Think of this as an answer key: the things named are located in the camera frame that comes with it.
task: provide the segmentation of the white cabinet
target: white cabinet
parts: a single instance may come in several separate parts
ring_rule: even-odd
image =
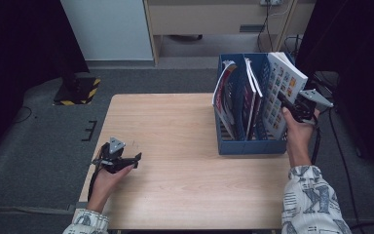
[[[143,0],[61,0],[85,60],[153,60]]]

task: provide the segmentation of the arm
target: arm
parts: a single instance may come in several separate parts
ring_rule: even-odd
[[[87,204],[85,210],[80,211],[64,231],[64,234],[72,233],[102,233],[107,234],[108,217],[102,215],[102,210],[108,200],[108,197],[114,191],[116,184],[126,176],[133,165],[127,166],[115,174],[110,174],[101,169],[93,184],[93,195]]]
[[[281,233],[351,233],[334,189],[322,178],[320,169],[312,166],[308,145],[313,126],[296,122],[286,108],[283,116],[291,169],[284,189]]]

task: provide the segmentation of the gray carpet floor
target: gray carpet floor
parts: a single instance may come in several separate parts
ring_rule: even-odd
[[[51,214],[0,212],[0,233],[61,233],[70,223],[68,207],[78,201],[87,169],[108,109],[116,94],[212,93],[216,69],[99,69],[101,82],[92,103],[53,105],[60,79],[30,89],[13,126],[0,142],[0,208],[40,208]],[[93,137],[89,136],[96,121]],[[354,190],[357,214],[374,221],[374,164],[356,156],[341,117],[332,112]],[[347,174],[331,130],[328,112],[317,165],[335,188],[345,220],[355,224]],[[374,233],[374,227],[364,228]]]

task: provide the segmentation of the hazard tape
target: hazard tape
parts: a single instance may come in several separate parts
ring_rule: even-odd
[[[86,99],[81,100],[61,100],[61,101],[55,101],[54,105],[74,105],[74,104],[89,104],[96,93],[96,90],[98,89],[98,85],[101,79],[95,79],[93,81],[92,89],[90,90],[88,97]]]

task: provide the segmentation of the table top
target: table top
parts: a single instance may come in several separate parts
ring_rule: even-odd
[[[212,94],[116,95],[94,156],[110,137],[137,169],[104,209],[109,229],[281,228],[288,156],[220,156]],[[80,202],[87,202],[91,166]]]

